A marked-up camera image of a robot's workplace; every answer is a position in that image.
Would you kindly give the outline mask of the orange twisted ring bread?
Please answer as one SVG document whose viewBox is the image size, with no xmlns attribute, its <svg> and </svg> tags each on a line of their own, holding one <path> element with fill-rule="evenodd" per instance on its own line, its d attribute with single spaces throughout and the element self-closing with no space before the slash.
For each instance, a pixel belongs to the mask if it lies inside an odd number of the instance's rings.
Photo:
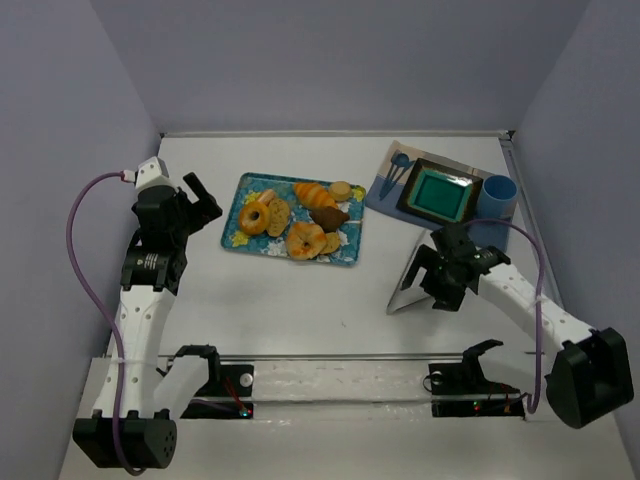
<svg viewBox="0 0 640 480">
<path fill-rule="evenodd" d="M 327 236 L 315 223 L 296 222 L 285 240 L 288 255 L 293 260 L 310 260 L 318 256 L 327 245 Z"/>
</svg>

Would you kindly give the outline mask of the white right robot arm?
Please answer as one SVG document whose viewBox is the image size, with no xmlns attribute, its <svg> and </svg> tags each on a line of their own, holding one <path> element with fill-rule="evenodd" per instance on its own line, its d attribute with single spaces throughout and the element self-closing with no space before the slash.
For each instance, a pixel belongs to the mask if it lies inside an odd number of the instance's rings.
<svg viewBox="0 0 640 480">
<path fill-rule="evenodd" d="M 497 362 L 476 362 L 474 381 L 504 383 L 520 391 L 533 414 L 546 401 L 567 426 L 580 429 L 630 403 L 634 387 L 626 342 L 613 328 L 598 330 L 569 314 L 531 284 L 495 246 L 480 248 L 467 228 L 450 224 L 419 244 L 401 286 L 420 288 L 436 310 L 456 312 L 467 292 L 494 305 L 535 342 L 534 370 L 511 376 Z"/>
</svg>

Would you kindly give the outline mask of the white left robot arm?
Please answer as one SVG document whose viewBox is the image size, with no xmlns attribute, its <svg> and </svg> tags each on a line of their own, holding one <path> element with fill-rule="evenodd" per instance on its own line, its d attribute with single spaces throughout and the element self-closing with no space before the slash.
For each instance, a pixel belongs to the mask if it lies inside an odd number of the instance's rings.
<svg viewBox="0 0 640 480">
<path fill-rule="evenodd" d="M 75 421 L 72 438 L 97 467 L 136 477 L 171 463 L 176 421 L 201 388 L 213 384 L 235 402 L 240 399 L 212 345 L 183 346 L 173 367 L 158 367 L 161 338 L 187 266 L 188 239 L 221 216 L 220 206 L 193 172 L 183 178 L 185 189 L 148 167 L 114 176 L 135 186 L 138 227 L 125 255 L 116 312 L 96 304 L 115 347 L 93 412 Z"/>
</svg>

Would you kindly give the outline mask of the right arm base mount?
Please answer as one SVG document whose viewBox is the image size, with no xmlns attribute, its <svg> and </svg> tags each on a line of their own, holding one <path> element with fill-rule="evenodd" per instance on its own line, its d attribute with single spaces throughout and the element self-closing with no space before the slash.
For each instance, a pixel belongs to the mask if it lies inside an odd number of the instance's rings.
<svg viewBox="0 0 640 480">
<path fill-rule="evenodd" d="M 486 379 L 480 359 L 503 343 L 490 339 L 467 348 L 457 362 L 429 365 L 423 388 L 432 395 L 435 418 L 517 417 L 524 419 L 524 394 Z"/>
</svg>

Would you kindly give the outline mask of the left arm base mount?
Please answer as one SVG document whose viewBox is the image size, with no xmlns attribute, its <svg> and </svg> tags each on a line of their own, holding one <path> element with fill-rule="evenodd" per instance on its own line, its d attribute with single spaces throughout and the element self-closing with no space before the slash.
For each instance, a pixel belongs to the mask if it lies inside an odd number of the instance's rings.
<svg viewBox="0 0 640 480">
<path fill-rule="evenodd" d="M 169 357 L 157 373 L 165 378 L 174 364 L 184 358 L 196 358 L 196 365 L 207 363 L 207 379 L 193 392 L 181 414 L 182 419 L 250 420 L 254 417 L 253 384 L 255 367 L 250 363 L 223 362 L 211 345 L 186 345 Z"/>
</svg>

